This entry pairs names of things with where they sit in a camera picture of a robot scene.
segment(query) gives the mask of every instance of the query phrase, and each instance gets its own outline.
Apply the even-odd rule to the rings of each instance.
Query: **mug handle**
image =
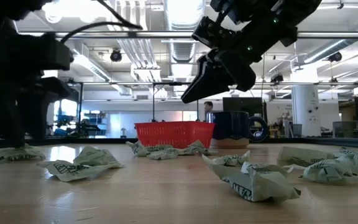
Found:
[[[249,139],[253,142],[261,142],[267,137],[267,134],[269,133],[269,127],[267,126],[266,121],[261,117],[252,116],[248,119],[249,124],[252,124],[254,121],[259,122],[262,125],[262,134],[260,136],[254,136],[251,134],[251,130],[249,130]]]

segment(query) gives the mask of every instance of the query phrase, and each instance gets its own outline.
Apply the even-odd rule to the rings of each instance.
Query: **red basket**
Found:
[[[199,121],[174,121],[135,124],[137,136],[144,146],[169,144],[184,149],[200,140],[205,147],[211,144],[215,124]]]

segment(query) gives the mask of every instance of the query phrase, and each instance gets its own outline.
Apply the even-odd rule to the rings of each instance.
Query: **table surface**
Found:
[[[85,145],[43,147],[47,160],[72,161]],[[358,178],[332,186],[289,176],[301,197],[281,204],[248,202],[220,181],[200,156],[153,161],[125,145],[109,149],[125,168],[60,182],[36,161],[0,164],[0,223],[358,223]],[[282,146],[337,151],[311,144],[251,144],[252,162],[276,164]],[[221,150],[220,155],[246,149]]]

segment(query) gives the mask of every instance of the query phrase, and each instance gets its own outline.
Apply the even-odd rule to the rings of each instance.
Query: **ceiling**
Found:
[[[89,11],[99,10],[97,8],[99,5],[96,1],[90,0],[66,0],[72,2],[72,10],[83,10],[78,11],[77,14],[83,15],[88,13]],[[310,17],[305,19],[299,26],[298,30],[301,31],[357,31],[358,26],[358,0],[343,0],[345,5],[342,9],[320,9],[314,12]],[[88,7],[84,9],[84,7],[80,7],[81,4],[87,4]],[[167,25],[165,22],[165,14],[163,9],[163,0],[148,0],[145,2],[146,12],[145,12],[145,20],[147,24],[148,30],[152,31],[160,31],[166,30]],[[335,7],[339,5],[339,0],[335,1],[323,1],[321,6],[324,7]],[[186,14],[186,8],[183,8],[183,15]],[[26,19],[17,23],[17,27],[19,32],[45,32],[45,31],[57,31],[57,32],[66,32],[73,29],[76,29],[79,26],[83,26],[86,23],[82,22],[79,17],[75,17],[75,12],[67,12],[67,16],[65,16],[65,12],[63,13],[63,18],[57,23],[50,23],[45,18],[45,12],[39,11],[30,14]],[[105,21],[106,18],[103,17],[103,13],[100,13],[101,17],[98,17],[96,21]],[[205,16],[208,16],[215,20],[217,14],[207,6],[204,12]],[[235,26],[230,20],[225,19],[222,23],[222,26],[227,29],[239,30],[244,24],[240,26]],[[98,27],[93,30],[98,31],[108,31],[107,27]],[[294,45],[289,47],[284,47],[281,43],[277,43],[271,49],[269,49],[266,54],[264,60],[261,60],[259,63],[252,64],[252,68],[257,74],[258,79],[261,78],[263,74],[266,74],[265,78],[267,81],[270,81],[270,77],[274,73],[268,73],[268,71],[275,67],[277,64],[282,62],[280,59],[285,59],[293,54],[308,54],[320,47],[324,44],[329,43],[332,40],[313,40],[313,39],[300,39],[296,42],[296,51]],[[123,53],[123,60],[121,62],[112,62],[109,59],[109,54],[113,49],[120,49],[120,44],[116,39],[84,39],[84,40],[73,40],[71,44],[75,46],[84,44],[89,49],[89,58],[101,67],[104,71],[107,71],[109,76],[113,78],[115,81],[120,82],[133,82],[134,77],[131,75],[131,61],[125,56],[125,51],[121,49],[121,53]],[[162,80],[169,80],[172,77],[171,71],[171,58],[169,51],[169,44],[162,43],[162,40],[152,39],[151,40],[152,50],[155,55],[155,60],[157,61],[158,66],[160,67],[160,77]],[[209,48],[206,46],[197,43],[196,44],[196,56],[198,57],[203,52],[207,52]],[[319,80],[329,80],[331,76],[340,75],[345,72],[357,71],[358,70],[358,57],[343,62],[355,55],[358,55],[358,42],[346,47],[345,49],[340,50],[342,53],[342,62],[337,63],[334,62],[332,64],[333,68],[329,62],[320,61],[316,62],[316,66],[318,68],[318,79]],[[191,80],[192,77],[196,75],[197,67],[193,66],[191,69],[191,75],[188,75],[186,80]],[[280,67],[279,71],[283,74],[284,79],[286,81],[290,81],[290,63],[286,62],[285,66]],[[75,81],[78,82],[101,82],[102,79],[94,75],[84,66],[78,65],[74,63],[71,66],[71,70],[69,72],[61,72],[59,71],[58,76],[60,78],[71,77],[74,78]],[[340,81],[344,82],[353,82],[358,80],[358,73],[354,75],[349,75],[346,78],[340,79]],[[108,88],[111,91],[114,91],[110,86],[93,86],[91,89],[93,91],[96,90],[107,90]]]

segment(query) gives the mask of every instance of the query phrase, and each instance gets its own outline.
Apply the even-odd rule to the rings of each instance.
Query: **dark blue mug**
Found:
[[[250,117],[247,112],[243,111],[208,113],[206,121],[215,123],[211,147],[246,147],[249,144],[249,140],[253,142],[263,141],[269,131],[265,120],[257,116]],[[262,130],[258,128],[256,132],[251,133],[251,127],[254,122],[260,123]]]

